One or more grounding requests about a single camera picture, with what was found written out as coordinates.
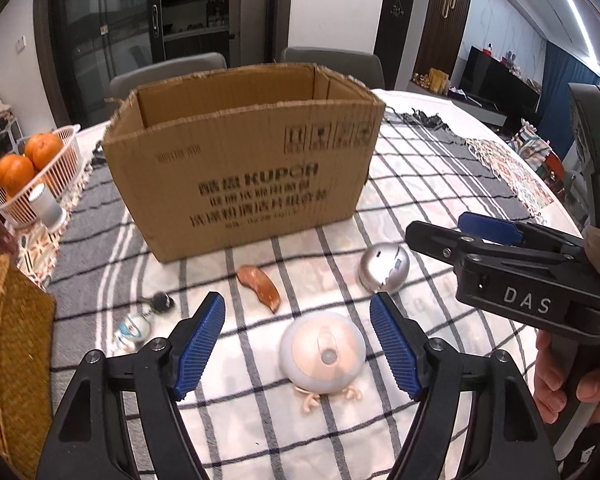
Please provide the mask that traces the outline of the person's right hand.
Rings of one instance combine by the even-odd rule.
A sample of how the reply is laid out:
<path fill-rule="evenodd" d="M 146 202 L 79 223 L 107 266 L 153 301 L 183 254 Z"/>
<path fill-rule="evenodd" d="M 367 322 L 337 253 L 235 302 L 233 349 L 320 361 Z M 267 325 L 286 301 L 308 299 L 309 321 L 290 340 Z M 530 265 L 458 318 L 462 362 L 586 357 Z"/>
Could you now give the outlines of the person's right hand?
<path fill-rule="evenodd" d="M 547 424 L 554 424 L 567 405 L 567 395 L 562 390 L 567 375 L 550 350 L 551 344 L 552 335 L 539 330 L 535 341 L 538 354 L 535 362 L 533 399 L 542 419 Z M 581 403 L 597 404 L 588 423 L 598 424 L 600 422 L 600 368 L 589 372 L 580 380 L 577 397 Z"/>

